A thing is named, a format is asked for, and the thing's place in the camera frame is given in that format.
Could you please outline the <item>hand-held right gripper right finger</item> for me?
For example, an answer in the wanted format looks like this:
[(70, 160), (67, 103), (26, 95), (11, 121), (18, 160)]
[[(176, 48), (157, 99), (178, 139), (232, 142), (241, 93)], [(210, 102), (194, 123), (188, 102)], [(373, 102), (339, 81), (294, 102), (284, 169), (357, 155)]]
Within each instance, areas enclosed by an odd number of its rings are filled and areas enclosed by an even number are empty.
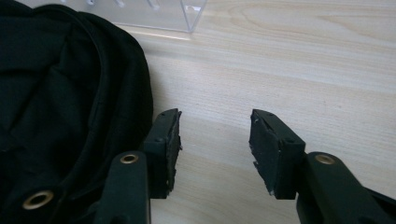
[(275, 114), (252, 111), (249, 147), (269, 194), (294, 200), (301, 224), (396, 224), (396, 200), (364, 187), (334, 155), (306, 153)]

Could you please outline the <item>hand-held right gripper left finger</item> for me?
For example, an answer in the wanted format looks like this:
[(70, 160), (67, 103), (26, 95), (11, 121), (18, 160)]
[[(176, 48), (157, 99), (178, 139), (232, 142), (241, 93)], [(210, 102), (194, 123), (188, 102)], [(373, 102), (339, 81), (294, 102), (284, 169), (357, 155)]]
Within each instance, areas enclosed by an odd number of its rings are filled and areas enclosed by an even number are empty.
[(150, 201), (173, 190), (181, 150), (176, 109), (158, 115), (138, 150), (115, 157), (94, 216), (94, 224), (150, 224)]

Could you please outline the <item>black hooded garment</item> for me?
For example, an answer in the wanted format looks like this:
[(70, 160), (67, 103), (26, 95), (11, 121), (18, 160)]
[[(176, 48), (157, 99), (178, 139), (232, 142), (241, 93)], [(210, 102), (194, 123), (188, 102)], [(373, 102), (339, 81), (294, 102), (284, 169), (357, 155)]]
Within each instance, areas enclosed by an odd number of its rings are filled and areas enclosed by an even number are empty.
[(0, 224), (69, 224), (138, 148), (153, 103), (139, 43), (98, 16), (0, 0)]

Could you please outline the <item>clear plastic container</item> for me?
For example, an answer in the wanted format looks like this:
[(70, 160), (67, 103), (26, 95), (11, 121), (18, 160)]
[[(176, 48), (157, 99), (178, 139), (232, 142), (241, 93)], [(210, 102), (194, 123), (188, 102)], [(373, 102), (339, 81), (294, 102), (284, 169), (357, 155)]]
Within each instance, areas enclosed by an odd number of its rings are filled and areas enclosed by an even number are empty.
[(191, 33), (207, 0), (18, 0), (29, 7), (63, 5), (119, 25)]

